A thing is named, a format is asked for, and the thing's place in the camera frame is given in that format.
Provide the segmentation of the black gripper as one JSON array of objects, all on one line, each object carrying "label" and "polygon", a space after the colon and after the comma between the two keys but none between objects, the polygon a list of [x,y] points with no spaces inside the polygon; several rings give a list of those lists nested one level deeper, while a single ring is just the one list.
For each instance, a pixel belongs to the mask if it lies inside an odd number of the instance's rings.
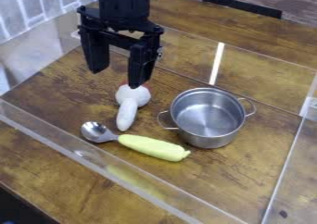
[{"label": "black gripper", "polygon": [[99,7],[80,6],[80,43],[90,73],[108,67],[108,47],[129,50],[127,79],[131,89],[151,78],[164,29],[149,17],[151,0],[99,0]]}]

